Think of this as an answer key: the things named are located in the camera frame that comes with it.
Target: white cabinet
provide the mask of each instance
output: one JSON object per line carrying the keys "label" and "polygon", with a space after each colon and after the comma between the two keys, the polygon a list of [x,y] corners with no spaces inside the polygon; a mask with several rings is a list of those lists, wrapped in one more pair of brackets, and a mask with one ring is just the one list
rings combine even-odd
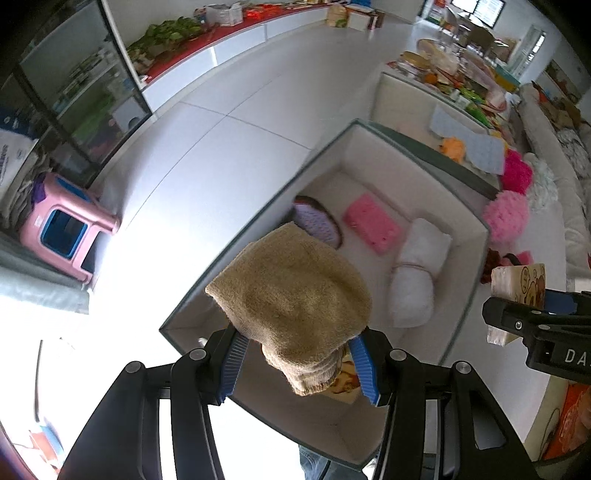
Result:
{"label": "white cabinet", "polygon": [[240,55],[249,48],[256,47],[265,42],[265,26],[251,28],[224,38],[220,43],[214,46],[216,52],[217,64],[221,65],[225,61]]}
{"label": "white cabinet", "polygon": [[214,67],[282,33],[326,19],[328,7],[300,11],[229,35],[180,61],[150,82],[142,92],[152,111]]}
{"label": "white cabinet", "polygon": [[217,66],[213,47],[189,57],[151,82],[142,92],[148,105],[155,112],[189,83]]}
{"label": "white cabinet", "polygon": [[304,25],[326,20],[328,14],[327,8],[318,8],[308,10],[297,15],[288,15],[287,17],[277,18],[266,23],[267,38],[273,38],[282,33],[289,32]]}

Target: pink pom pom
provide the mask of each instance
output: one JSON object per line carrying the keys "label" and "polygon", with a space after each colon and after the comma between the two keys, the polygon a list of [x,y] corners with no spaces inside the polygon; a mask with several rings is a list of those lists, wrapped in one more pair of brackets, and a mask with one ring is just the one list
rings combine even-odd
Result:
{"label": "pink pom pom", "polygon": [[531,265],[535,263],[534,257],[531,255],[531,252],[529,250],[525,250],[524,252],[517,254],[516,257],[517,260],[519,260],[519,262],[521,263],[521,265]]}
{"label": "pink pom pom", "polygon": [[505,172],[501,176],[503,190],[510,190],[525,195],[531,185],[534,173],[531,167],[521,161],[521,155],[515,150],[508,150],[505,156]]}
{"label": "pink pom pom", "polygon": [[516,192],[499,192],[482,215],[491,228],[493,242],[511,242],[518,238],[530,219],[527,198]]}

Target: green vegetables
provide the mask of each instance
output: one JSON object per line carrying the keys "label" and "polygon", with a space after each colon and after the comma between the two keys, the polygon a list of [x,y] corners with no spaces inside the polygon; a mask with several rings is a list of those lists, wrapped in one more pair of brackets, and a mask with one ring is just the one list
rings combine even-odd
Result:
{"label": "green vegetables", "polygon": [[174,50],[183,40],[195,38],[201,33],[201,26],[191,18],[165,20],[160,25],[150,25],[144,36],[128,47],[127,53],[131,60],[142,56],[154,58],[163,51]]}
{"label": "green vegetables", "polygon": [[462,89],[460,89],[460,93],[464,97],[466,97],[468,100],[471,100],[474,103],[477,103],[477,104],[484,103],[484,100],[479,95],[477,95],[475,92],[473,92],[472,90],[462,88]]}
{"label": "green vegetables", "polygon": [[480,110],[480,108],[474,103],[470,103],[470,105],[466,107],[466,112],[472,117],[474,117],[476,120],[478,120],[485,127],[492,128],[492,124],[488,121],[488,118],[486,117],[484,112]]}

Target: pink scrubbing pad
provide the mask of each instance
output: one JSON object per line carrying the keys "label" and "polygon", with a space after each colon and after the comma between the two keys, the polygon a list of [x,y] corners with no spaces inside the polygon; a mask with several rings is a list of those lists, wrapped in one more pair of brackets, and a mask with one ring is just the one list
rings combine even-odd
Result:
{"label": "pink scrubbing pad", "polygon": [[533,178],[531,167],[521,161],[521,155],[515,150],[508,150],[505,156],[505,172],[501,176],[503,190],[510,190],[525,195]]}
{"label": "pink scrubbing pad", "polygon": [[491,228],[493,242],[511,242],[525,230],[530,219],[527,198],[517,192],[499,192],[482,214]]}
{"label": "pink scrubbing pad", "polygon": [[355,200],[343,215],[349,225],[378,255],[392,248],[402,229],[382,208],[375,203],[369,193]]}
{"label": "pink scrubbing pad", "polygon": [[519,263],[521,263],[521,265],[531,265],[535,263],[534,257],[531,255],[531,252],[529,250],[525,250],[524,252],[517,254],[516,257],[517,260],[519,260]]}

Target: folded towel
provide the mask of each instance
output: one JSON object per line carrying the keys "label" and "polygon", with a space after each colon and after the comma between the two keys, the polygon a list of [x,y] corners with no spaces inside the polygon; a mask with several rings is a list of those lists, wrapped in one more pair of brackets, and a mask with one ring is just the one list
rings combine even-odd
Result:
{"label": "folded towel", "polygon": [[388,311],[397,328],[418,327],[433,315],[434,285],[452,237],[424,218],[413,221],[394,265]]}
{"label": "folded towel", "polygon": [[330,386],[345,343],[371,312],[355,268],[293,223],[249,244],[205,292],[241,334],[262,344],[298,395]]}

